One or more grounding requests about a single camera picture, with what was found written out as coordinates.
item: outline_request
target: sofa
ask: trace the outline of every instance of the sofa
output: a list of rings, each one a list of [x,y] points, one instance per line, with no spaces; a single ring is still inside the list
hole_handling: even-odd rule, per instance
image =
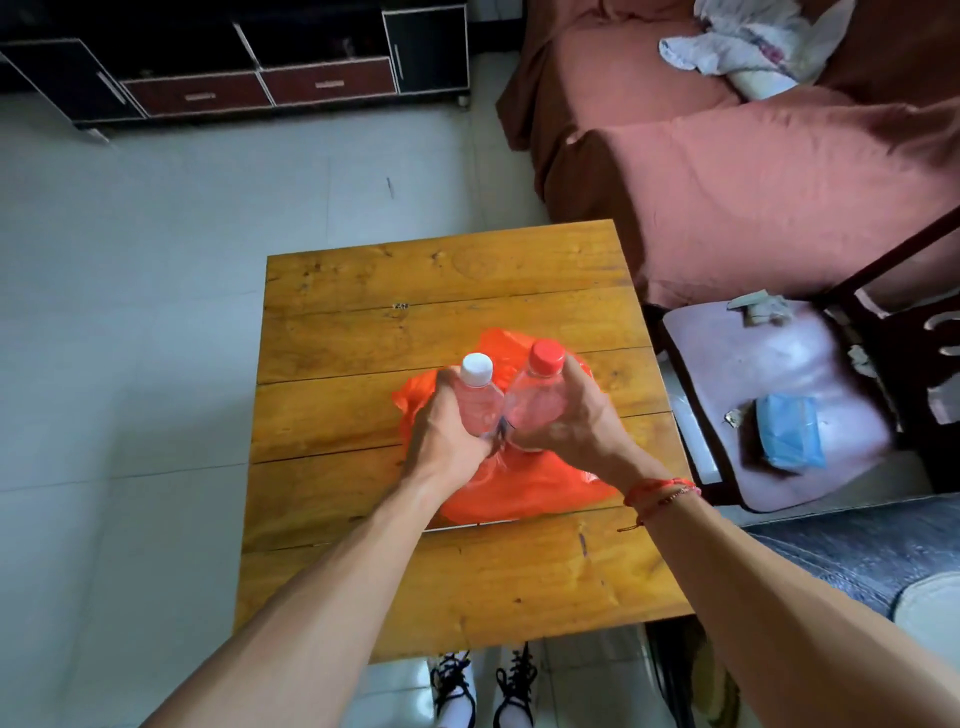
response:
[[[816,85],[752,102],[660,58],[661,38],[702,32],[692,5],[530,0],[497,102],[551,219],[612,218],[643,301],[808,299],[960,202],[960,4],[859,0]],[[872,293],[958,284],[954,235]]]

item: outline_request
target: wooden table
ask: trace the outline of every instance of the wooden table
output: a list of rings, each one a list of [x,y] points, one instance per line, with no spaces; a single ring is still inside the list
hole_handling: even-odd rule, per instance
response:
[[[624,425],[688,468],[610,221],[275,255],[267,263],[236,624],[366,517],[403,458],[390,394],[485,328],[580,353]],[[428,531],[375,661],[689,614],[618,498]]]

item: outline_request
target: white bottle cap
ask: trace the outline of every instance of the white bottle cap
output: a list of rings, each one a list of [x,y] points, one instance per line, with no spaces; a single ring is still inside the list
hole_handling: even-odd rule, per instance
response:
[[[460,365],[460,379],[467,387],[484,387],[493,379],[493,362],[484,353],[469,353]]]

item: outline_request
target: blue package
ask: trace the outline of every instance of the blue package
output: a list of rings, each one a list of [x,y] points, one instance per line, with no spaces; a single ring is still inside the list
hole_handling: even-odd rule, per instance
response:
[[[817,403],[812,397],[761,397],[756,401],[756,425],[763,454],[775,468],[802,473],[827,466],[820,447]]]

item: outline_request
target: drawer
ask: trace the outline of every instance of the drawer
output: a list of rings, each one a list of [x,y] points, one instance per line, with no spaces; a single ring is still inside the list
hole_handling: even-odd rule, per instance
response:
[[[278,106],[396,93],[390,59],[278,68],[263,81]]]
[[[126,81],[124,86],[151,116],[270,105],[255,73]]]

